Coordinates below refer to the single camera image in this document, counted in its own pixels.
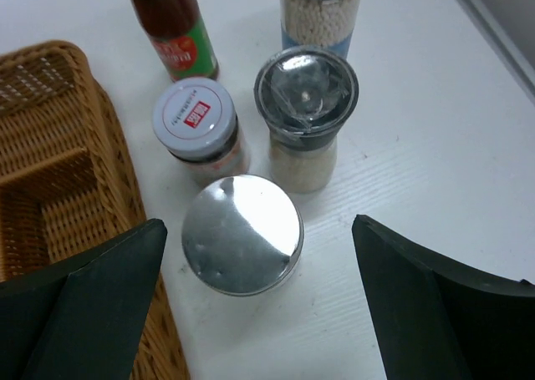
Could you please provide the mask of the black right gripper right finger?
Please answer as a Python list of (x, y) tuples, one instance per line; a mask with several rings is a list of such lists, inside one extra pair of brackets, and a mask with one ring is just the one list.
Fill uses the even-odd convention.
[(367, 215), (354, 248), (389, 379), (532, 379), (534, 285), (420, 246)]

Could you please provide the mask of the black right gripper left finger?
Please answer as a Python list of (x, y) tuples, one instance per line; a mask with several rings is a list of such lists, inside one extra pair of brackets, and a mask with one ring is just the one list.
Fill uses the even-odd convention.
[(3, 379), (127, 379), (167, 229), (148, 220), (1, 285)]

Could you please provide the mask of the white jar silver lid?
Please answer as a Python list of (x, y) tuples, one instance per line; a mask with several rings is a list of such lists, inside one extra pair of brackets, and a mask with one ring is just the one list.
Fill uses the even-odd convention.
[(298, 267), (304, 224), (288, 194), (257, 175), (229, 176), (191, 202), (181, 230), (196, 277), (228, 296), (255, 296), (281, 286)]

